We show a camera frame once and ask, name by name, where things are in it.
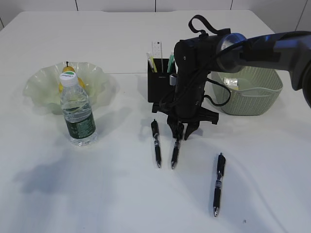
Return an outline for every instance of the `pen holder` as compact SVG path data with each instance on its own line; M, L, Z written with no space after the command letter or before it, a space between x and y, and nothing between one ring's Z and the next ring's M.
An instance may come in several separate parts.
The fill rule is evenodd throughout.
M161 59L154 59L157 72L152 72L148 65L148 102L159 103L160 100L169 92L175 89L170 85L170 75L176 73L175 62L173 62L170 73L167 73L168 59L163 59L163 73Z

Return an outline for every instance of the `plastic bottle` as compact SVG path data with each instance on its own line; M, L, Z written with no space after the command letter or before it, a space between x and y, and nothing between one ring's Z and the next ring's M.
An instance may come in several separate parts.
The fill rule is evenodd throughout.
M78 146L88 145L97 139L97 133L87 93L79 85L76 73L68 71L59 78L64 87L60 104L70 141Z

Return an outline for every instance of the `ballpoint pen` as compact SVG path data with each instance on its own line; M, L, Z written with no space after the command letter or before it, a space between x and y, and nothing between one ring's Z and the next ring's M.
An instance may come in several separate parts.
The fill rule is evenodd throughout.
M215 183L215 190L214 190L214 216L217 217L220 209L220 197L222 193L222 179L225 173L225 157L222 153L218 156L217 161L217 180Z
M178 123L177 125L177 138L174 144L174 149L173 149L173 155L172 155L172 161L171 161L171 166L172 169L175 169L177 161L178 161L178 154L179 154L179 148L180 148L180 140L183 137L183 131L184 131L184 124L183 123Z
M151 122L152 136L155 139L155 160L157 163L157 167L161 168L161 150L159 143L159 127L157 125L157 121L153 120Z
M146 54L147 54L148 63L150 65L150 68L151 68L152 72L157 72L153 56L149 52L147 52Z
M172 70L173 62L174 62L174 51L171 52L171 55L169 58L169 63L167 65L167 73L170 73L170 71Z

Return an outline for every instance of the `bottle cap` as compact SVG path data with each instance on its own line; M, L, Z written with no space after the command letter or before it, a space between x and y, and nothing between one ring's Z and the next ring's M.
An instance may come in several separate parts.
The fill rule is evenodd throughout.
M62 73L59 78L63 86L74 86L79 83L77 74L72 71Z

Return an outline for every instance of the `green bottle label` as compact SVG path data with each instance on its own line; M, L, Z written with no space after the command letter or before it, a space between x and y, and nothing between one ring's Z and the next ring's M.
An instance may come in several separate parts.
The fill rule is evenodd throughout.
M93 113L80 122L70 123L66 121L69 134L73 138L82 139L90 136L95 132L95 122Z

